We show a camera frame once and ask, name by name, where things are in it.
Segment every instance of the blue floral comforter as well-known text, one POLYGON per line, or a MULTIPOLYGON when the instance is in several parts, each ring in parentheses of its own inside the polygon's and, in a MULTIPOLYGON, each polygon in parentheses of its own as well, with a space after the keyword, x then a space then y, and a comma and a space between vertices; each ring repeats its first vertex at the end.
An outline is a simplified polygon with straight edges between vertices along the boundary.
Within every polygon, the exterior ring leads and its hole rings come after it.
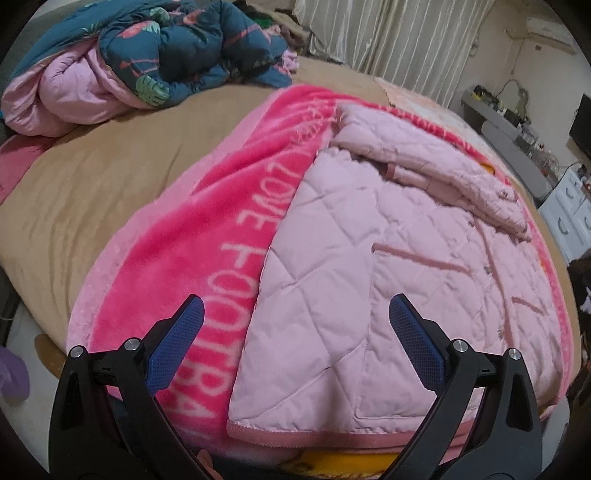
POLYGON ((228 81, 286 87, 287 48, 228 2, 104 0, 86 5, 49 29, 12 79, 38 62, 97 37, 105 63, 143 102, 176 105, 228 81))

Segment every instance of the tv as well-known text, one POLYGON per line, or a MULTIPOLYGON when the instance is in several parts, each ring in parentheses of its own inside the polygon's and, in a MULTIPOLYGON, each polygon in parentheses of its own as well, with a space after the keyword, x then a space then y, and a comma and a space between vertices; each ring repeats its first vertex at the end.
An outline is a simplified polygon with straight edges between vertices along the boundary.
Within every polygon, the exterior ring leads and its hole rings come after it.
POLYGON ((583 95, 579 111, 570 128, 570 137, 577 146, 591 159, 591 98, 583 95))

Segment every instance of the metal screw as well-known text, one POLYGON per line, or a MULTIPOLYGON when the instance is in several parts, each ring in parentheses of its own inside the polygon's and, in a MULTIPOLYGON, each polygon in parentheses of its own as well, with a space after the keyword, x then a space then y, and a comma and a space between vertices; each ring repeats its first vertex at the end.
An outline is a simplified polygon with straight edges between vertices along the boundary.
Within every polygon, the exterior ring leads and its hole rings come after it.
POLYGON ((468 350, 468 344, 464 340, 454 340, 453 347, 458 352, 465 352, 466 350, 468 350))
POLYGON ((126 340, 124 347, 127 351, 130 351, 130 352, 137 350, 139 347, 139 339, 130 338, 130 339, 126 340))
POLYGON ((519 360, 521 358, 521 352, 517 348, 509 348, 509 356, 513 360, 519 360))
POLYGON ((72 350, 70 350, 70 356, 72 358, 78 358, 83 353, 84 349, 80 345, 76 345, 72 350))

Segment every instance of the curtain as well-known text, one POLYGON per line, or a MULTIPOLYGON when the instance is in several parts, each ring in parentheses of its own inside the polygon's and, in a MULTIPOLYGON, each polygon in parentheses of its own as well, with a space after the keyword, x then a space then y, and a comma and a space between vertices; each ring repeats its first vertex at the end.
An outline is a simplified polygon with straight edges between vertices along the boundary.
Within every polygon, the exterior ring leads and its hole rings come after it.
POLYGON ((495 0, 298 0, 312 48, 447 107, 495 0))

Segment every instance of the floor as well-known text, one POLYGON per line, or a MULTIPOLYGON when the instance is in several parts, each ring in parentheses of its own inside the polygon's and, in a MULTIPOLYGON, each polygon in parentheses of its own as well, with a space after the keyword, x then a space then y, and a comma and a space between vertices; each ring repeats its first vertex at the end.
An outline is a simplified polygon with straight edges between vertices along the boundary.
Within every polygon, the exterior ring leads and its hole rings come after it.
POLYGON ((33 341, 42 331, 22 303, 13 322, 7 348, 25 362, 31 382, 31 395, 22 402, 7 401, 0 397, 0 408, 33 457, 48 469, 49 421, 57 380, 37 358, 33 341))

